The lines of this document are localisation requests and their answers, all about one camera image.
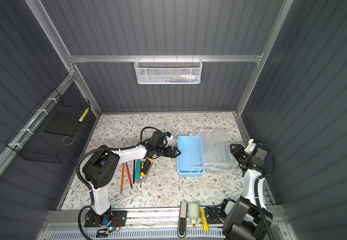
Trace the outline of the blue plastic tool box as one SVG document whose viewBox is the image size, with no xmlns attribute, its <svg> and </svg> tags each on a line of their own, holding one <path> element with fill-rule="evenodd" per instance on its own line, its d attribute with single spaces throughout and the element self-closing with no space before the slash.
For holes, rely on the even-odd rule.
<svg viewBox="0 0 347 240">
<path fill-rule="evenodd" d="M 176 158 L 180 177 L 201 177 L 204 173 L 234 171 L 236 161 L 229 150 L 227 134 L 221 130 L 201 130 L 177 138 L 181 154 Z"/>
</svg>

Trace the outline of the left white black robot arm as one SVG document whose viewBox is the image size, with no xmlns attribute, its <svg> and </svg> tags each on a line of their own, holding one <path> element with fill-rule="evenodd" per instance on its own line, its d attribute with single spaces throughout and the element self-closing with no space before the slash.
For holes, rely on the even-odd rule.
<svg viewBox="0 0 347 240">
<path fill-rule="evenodd" d="M 134 146 L 109 148 L 102 145 L 78 160 L 76 175 L 87 186 L 91 199 L 90 208 L 96 215 L 102 216 L 110 210 L 108 184 L 117 166 L 133 160 L 144 160 L 140 170 L 140 178 L 143 179 L 149 172 L 153 159 L 159 157 L 174 159 L 180 156 L 180 150 L 169 145 L 173 139 L 171 133 L 153 127 L 151 129 L 154 130 L 152 137 L 146 140 L 140 137 Z"/>
</svg>

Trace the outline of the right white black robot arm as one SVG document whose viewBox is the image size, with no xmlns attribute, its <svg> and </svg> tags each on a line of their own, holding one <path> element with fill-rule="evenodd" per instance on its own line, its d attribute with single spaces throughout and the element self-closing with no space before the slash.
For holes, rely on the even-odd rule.
<svg viewBox="0 0 347 240">
<path fill-rule="evenodd" d="M 223 208 L 222 233 L 228 240 L 273 240 L 273 215 L 266 210 L 262 193 L 264 179 L 275 172 L 273 153 L 254 139 L 247 147 L 231 144 L 230 152 L 243 172 L 244 191 L 236 202 Z"/>
</svg>

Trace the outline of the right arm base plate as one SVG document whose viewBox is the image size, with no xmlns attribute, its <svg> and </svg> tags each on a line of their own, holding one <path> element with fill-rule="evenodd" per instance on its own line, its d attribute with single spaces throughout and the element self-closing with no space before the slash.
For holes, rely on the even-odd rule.
<svg viewBox="0 0 347 240">
<path fill-rule="evenodd" d="M 205 207 L 205 215 L 209 224 L 223 224 L 230 210 L 221 207 Z"/>
</svg>

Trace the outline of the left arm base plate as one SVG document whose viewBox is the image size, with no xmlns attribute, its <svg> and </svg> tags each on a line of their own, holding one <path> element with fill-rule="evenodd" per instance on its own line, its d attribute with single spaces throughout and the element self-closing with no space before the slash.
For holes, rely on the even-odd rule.
<svg viewBox="0 0 347 240">
<path fill-rule="evenodd" d="M 98 227 L 124 227 L 127 219 L 128 211 L 110 211 L 108 210 L 103 215 L 98 215 L 93 210 L 89 210 L 84 219 L 84 227 L 98 228 Z"/>
</svg>

